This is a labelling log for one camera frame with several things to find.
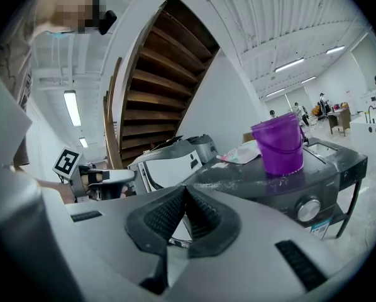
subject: label sticker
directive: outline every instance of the label sticker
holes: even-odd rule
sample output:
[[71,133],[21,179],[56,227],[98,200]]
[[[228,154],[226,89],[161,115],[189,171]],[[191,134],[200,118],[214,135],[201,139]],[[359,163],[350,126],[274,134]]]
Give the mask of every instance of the label sticker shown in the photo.
[[311,227],[311,233],[314,236],[318,237],[318,239],[322,240],[325,236],[326,231],[328,230],[329,224],[331,223],[331,219],[332,218],[313,225]]

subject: white counter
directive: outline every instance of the white counter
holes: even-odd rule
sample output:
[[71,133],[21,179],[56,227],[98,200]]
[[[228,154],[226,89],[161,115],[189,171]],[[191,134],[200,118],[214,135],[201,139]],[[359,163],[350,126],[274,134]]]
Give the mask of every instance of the white counter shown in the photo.
[[364,115],[350,122],[351,142],[355,150],[376,156],[376,114],[367,115],[367,122]]

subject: fluorescent light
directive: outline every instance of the fluorescent light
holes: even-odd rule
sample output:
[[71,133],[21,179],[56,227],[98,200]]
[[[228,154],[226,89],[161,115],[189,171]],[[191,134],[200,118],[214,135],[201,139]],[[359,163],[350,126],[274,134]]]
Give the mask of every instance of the fluorescent light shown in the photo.
[[273,92],[273,93],[267,94],[266,97],[271,96],[271,95],[273,95],[273,94],[276,94],[276,93],[278,93],[278,92],[281,92],[281,91],[283,91],[284,89],[285,89],[285,88],[282,88],[282,89],[279,89],[278,91],[275,91],[275,92]]
[[326,53],[334,53],[334,52],[338,52],[339,50],[342,50],[342,49],[345,49],[345,46],[335,47],[335,48],[329,49],[329,50],[326,51]]
[[64,92],[64,99],[67,105],[68,113],[72,124],[74,126],[81,126],[82,123],[80,122],[79,111],[77,110],[77,103],[76,103],[76,92],[75,91],[65,91]]
[[309,81],[313,80],[314,78],[316,78],[316,76],[313,76],[313,77],[311,77],[309,79],[306,79],[305,81],[302,81],[301,84],[303,84],[305,82],[309,82]]
[[300,58],[300,59],[297,59],[297,60],[295,60],[295,61],[293,61],[293,62],[291,62],[291,63],[288,63],[288,64],[285,64],[285,65],[283,65],[283,66],[280,66],[280,67],[278,67],[278,68],[275,69],[275,73],[280,72],[281,70],[284,70],[284,69],[286,69],[286,68],[292,67],[292,66],[294,66],[294,65],[300,64],[300,63],[302,63],[303,61],[304,61],[304,59],[303,59],[303,58]]
[[79,139],[80,144],[84,147],[87,148],[87,142],[85,138],[80,138]]

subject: round knob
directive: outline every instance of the round knob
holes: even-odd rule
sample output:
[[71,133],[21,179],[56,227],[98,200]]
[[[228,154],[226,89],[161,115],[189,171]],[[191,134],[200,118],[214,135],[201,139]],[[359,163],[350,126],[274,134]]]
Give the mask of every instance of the round knob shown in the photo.
[[299,205],[297,210],[297,217],[299,221],[310,221],[316,215],[318,215],[319,210],[321,210],[321,203],[318,199],[310,199],[305,203]]

